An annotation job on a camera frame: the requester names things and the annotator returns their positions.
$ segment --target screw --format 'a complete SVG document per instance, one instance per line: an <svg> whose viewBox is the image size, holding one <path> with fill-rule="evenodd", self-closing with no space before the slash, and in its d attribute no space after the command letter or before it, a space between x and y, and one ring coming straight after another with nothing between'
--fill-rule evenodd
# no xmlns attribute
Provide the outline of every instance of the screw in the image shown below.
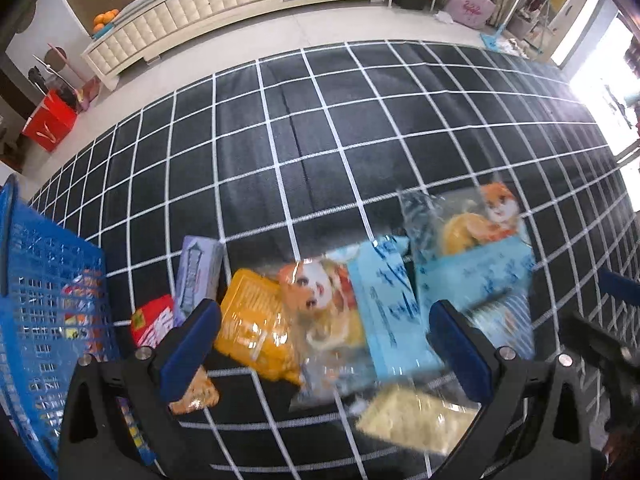
<svg viewBox="0 0 640 480"><path fill-rule="evenodd" d="M92 359L93 357L91 356L91 354L84 354L81 358L78 359L78 364L80 366L88 366L89 364L91 364Z"/></svg>
<svg viewBox="0 0 640 480"><path fill-rule="evenodd" d="M141 348L138 348L136 350L136 359L138 359L139 361L146 361L151 357L151 354L153 352L154 351L150 346L143 346Z"/></svg>
<svg viewBox="0 0 640 480"><path fill-rule="evenodd" d="M574 360L571 358L571 356L570 356L570 355L567 355L567 354L560 354L560 355L558 356L558 362L559 362L562 366L567 367L567 368L568 368L569 366L571 366L572 364L574 364Z"/></svg>
<svg viewBox="0 0 640 480"><path fill-rule="evenodd" d="M516 351L510 346L501 346L498 354L500 354L500 357L505 361L513 361L516 358Z"/></svg>
<svg viewBox="0 0 640 480"><path fill-rule="evenodd" d="M631 350L629 350L629 348L627 348L626 346L623 346L622 348L620 348L620 353L622 354L622 358L626 361L629 362L631 361Z"/></svg>

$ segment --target tufted cabinet panel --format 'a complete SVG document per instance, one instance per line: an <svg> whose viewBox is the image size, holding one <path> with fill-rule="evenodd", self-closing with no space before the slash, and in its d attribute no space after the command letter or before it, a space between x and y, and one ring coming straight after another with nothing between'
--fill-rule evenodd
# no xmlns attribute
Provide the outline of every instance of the tufted cabinet panel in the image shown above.
<svg viewBox="0 0 640 480"><path fill-rule="evenodd" d="M108 74L151 43L182 28L260 0L167 0L136 17L86 53L103 74Z"/></svg>

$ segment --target blue mop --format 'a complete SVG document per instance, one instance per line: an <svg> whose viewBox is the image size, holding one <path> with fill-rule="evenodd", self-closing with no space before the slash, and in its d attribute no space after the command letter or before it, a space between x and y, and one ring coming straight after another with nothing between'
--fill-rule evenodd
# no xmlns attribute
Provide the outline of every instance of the blue mop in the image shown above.
<svg viewBox="0 0 640 480"><path fill-rule="evenodd" d="M518 7L519 3L520 3L520 0L515 0L513 2L513 6L511 7L511 10L507 14L507 17L502 22L500 27L498 27L498 30L495 31L495 34L480 34L480 38L484 42L484 46L487 47L487 49L493 50L494 52L500 52L500 48L497 45L497 41L502 36L504 29L507 28L507 24L511 21L511 18L513 17L513 13L516 11L516 8Z"/></svg>

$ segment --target black rug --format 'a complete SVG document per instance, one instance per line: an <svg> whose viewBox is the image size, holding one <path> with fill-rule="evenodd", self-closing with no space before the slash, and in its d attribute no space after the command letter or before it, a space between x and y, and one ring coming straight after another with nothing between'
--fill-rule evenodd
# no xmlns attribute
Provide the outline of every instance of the black rug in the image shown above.
<svg viewBox="0 0 640 480"><path fill-rule="evenodd" d="M601 297L596 269L637 278L635 215L594 119L558 70L446 44L376 41L306 49L214 74L114 126L68 161L33 205L100 245L124 354L132 310L174 291L185 235L226 242L241 267L397 233L396 190L495 176L520 199L538 260L536 349L560 349L575 310L637 346L635 310ZM182 418L220 479L427 477L438 456L350 430L336 406L289 413L294 388L215 352L219 405ZM591 417L600 381L582 376ZM348 422L353 425L353 418Z"/></svg>

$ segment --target pink bag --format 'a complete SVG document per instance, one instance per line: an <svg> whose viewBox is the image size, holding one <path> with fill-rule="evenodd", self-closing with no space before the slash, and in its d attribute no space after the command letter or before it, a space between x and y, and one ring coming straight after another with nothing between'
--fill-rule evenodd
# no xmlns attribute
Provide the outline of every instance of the pink bag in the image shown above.
<svg viewBox="0 0 640 480"><path fill-rule="evenodd" d="M449 0L444 7L456 22L471 28L482 28L494 9L491 0Z"/></svg>

